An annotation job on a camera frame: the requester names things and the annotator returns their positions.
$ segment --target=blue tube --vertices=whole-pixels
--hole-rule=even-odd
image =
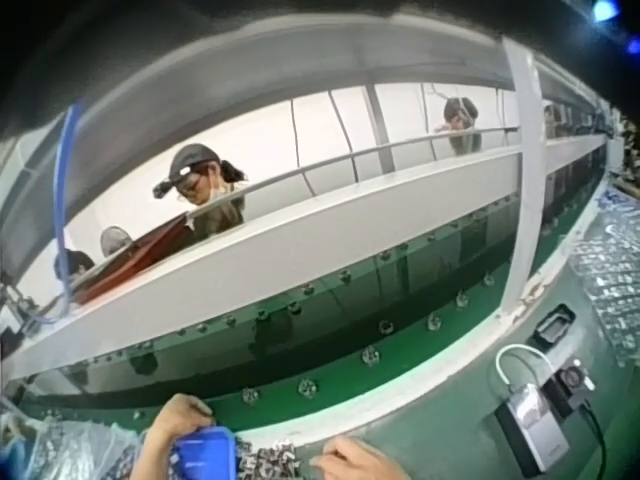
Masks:
[[[67,223],[65,213],[65,193],[67,191],[67,174],[71,163],[73,143],[75,140],[76,126],[80,118],[80,108],[73,104],[67,110],[62,127],[62,135],[56,152],[55,167],[53,172],[53,228],[56,244],[58,246],[58,261],[60,262],[60,280],[62,281],[62,311],[56,318],[34,316],[34,320],[53,324],[68,315],[71,309],[71,276],[69,275],[69,259],[66,255],[64,242],[64,227]]]

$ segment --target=blue plastic container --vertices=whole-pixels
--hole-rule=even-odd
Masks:
[[[209,427],[176,442],[188,480],[236,480],[236,439],[225,427]]]

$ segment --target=black cable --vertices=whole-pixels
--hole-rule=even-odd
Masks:
[[[607,469],[607,443],[604,438],[604,432],[602,430],[602,426],[598,421],[598,417],[596,417],[595,412],[593,411],[593,407],[587,401],[580,407],[580,413],[582,414],[585,422],[589,425],[589,428],[593,432],[598,440],[598,444],[600,445],[600,468],[598,469],[597,480],[602,480],[604,478],[604,473]]]

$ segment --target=electronic device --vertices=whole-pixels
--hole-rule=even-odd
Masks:
[[[569,331],[576,314],[561,303],[542,319],[533,332],[533,341],[543,350],[556,345]]]
[[[589,372],[578,358],[569,360],[542,387],[561,420],[583,405],[595,389]]]
[[[525,478],[549,471],[568,451],[549,403],[540,389],[527,384],[514,392],[496,417]]]

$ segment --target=white cable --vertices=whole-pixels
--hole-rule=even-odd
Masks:
[[[542,360],[544,360],[545,363],[548,365],[549,370],[551,371],[551,375],[553,375],[556,372],[549,358],[537,348],[530,347],[529,345],[523,345],[521,343],[512,343],[511,345],[505,345],[500,350],[498,350],[498,353],[496,354],[495,362],[496,362],[496,371],[498,372],[500,379],[504,382],[504,384],[507,387],[511,387],[511,382],[509,381],[504,371],[502,370],[502,367],[500,366],[500,360],[502,359],[502,355],[504,355],[509,350],[517,350],[517,349],[526,350],[540,357]]]

